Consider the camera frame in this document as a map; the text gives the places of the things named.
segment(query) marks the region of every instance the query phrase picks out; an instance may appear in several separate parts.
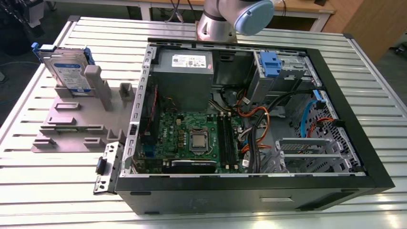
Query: side panel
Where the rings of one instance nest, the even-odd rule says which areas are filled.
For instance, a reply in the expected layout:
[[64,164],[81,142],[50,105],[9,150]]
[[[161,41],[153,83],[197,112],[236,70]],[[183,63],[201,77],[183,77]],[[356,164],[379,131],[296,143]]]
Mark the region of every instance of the side panel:
[[200,214],[323,210],[363,191],[325,189],[249,189],[117,192],[136,214]]

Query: sticker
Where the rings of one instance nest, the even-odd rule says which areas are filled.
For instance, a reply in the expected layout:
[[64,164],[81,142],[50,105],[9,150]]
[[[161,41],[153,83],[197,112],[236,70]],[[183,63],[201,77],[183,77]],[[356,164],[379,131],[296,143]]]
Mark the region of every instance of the sticker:
[[241,166],[243,166],[243,167],[248,167],[248,160],[243,160],[243,161],[241,161]]
[[65,87],[73,93],[85,93],[90,91],[86,78],[81,75],[81,66],[70,63],[54,63],[54,71]]
[[241,98],[241,100],[243,100],[243,102],[248,105],[249,104],[249,100],[248,100],[248,98],[244,96],[243,98]]
[[173,55],[172,67],[205,68],[205,56]]

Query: wire bundle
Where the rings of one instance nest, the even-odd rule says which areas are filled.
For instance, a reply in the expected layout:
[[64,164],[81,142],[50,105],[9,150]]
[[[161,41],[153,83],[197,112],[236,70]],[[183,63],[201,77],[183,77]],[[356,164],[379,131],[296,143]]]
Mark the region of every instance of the wire bundle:
[[[328,118],[328,117],[324,117],[324,118],[317,119],[317,120],[316,120],[316,123],[325,122],[325,121],[332,122],[333,119],[332,119],[332,118]],[[316,124],[312,123],[311,128],[309,128],[308,133],[307,133],[307,137],[311,137],[312,132],[313,132],[313,130],[315,130],[315,126],[316,126]]]
[[[312,89],[309,90],[299,90],[293,92],[287,92],[285,94],[280,95],[272,103],[267,107],[267,114],[273,110],[273,108],[283,102],[288,97],[296,95],[296,94],[312,94]],[[252,130],[248,134],[248,148],[249,148],[249,164],[248,164],[248,172],[249,173],[259,173],[260,172],[260,152],[259,152],[259,146],[256,143],[256,129],[260,125],[261,119],[264,118],[263,113],[253,124]]]

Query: blue latch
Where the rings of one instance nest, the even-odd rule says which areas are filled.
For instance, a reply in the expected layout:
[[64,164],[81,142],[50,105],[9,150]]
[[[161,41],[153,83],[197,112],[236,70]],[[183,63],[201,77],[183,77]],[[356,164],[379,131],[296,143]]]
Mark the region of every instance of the blue latch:
[[41,59],[40,59],[40,57],[38,57],[38,54],[37,54],[38,46],[40,46],[38,43],[33,42],[32,45],[30,45],[30,48],[32,48],[32,52],[33,52],[33,54],[36,55],[38,61],[42,63],[42,61],[41,61]]
[[260,64],[267,78],[275,78],[279,76],[281,71],[281,61],[275,52],[260,52]]
[[95,60],[93,60],[93,57],[92,57],[90,49],[88,47],[85,47],[82,52],[84,52],[84,56],[88,59],[89,65],[95,65]]

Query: aluminum table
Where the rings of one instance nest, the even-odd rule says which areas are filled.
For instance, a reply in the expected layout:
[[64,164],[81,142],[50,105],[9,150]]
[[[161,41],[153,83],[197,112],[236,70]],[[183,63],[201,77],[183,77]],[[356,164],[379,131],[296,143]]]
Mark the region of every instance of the aluminum table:
[[[195,25],[81,17],[54,45],[88,45],[109,86],[137,85],[148,37],[195,39]],[[93,196],[101,153],[29,151],[56,92],[41,64],[0,129],[0,225],[53,228],[401,228],[407,225],[407,109],[352,39],[265,29],[239,43],[320,50],[395,188],[319,212],[137,216],[119,196]]]

